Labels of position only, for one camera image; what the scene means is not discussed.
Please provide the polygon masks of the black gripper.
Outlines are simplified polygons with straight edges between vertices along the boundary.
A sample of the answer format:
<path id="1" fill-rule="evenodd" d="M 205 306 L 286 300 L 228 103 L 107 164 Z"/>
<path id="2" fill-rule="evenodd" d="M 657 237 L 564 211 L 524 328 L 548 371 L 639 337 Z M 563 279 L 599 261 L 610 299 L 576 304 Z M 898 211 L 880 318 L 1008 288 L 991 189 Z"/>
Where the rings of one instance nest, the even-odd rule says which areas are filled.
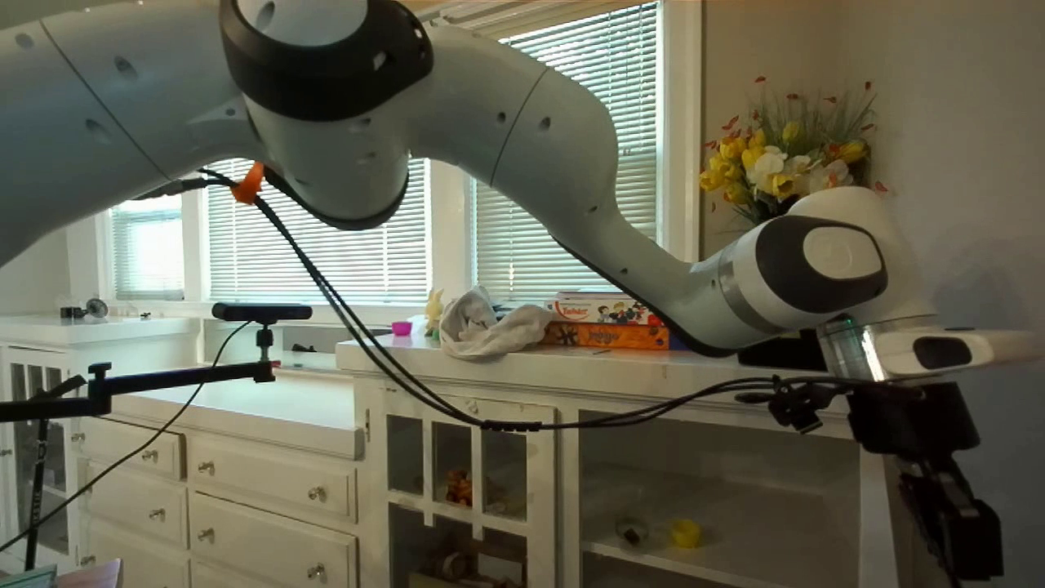
<path id="1" fill-rule="evenodd" d="M 991 583 L 1002 571 L 1002 529 L 991 502 L 978 499 L 954 453 L 980 444 L 980 433 L 954 382 L 860 385 L 849 426 L 871 453 L 901 467 L 901 489 L 930 509 L 933 548 L 954 583 Z"/>

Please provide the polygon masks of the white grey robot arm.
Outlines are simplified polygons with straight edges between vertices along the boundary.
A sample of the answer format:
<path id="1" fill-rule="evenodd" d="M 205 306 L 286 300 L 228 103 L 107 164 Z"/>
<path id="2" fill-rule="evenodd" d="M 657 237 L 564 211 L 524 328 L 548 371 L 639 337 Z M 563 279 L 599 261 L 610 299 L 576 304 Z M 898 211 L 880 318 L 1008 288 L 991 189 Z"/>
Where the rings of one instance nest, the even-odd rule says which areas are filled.
<path id="1" fill-rule="evenodd" d="M 0 261 L 224 157 L 338 228 L 385 222 L 413 162 L 433 157 L 700 353 L 815 335 L 860 444 L 905 461 L 942 570 L 999 577 L 999 520 L 954 463 L 978 437 L 954 378 L 1031 345 L 942 328 L 880 192 L 811 192 L 685 265 L 621 215 L 615 126 L 584 87 L 400 0 L 139 0 L 0 32 Z"/>

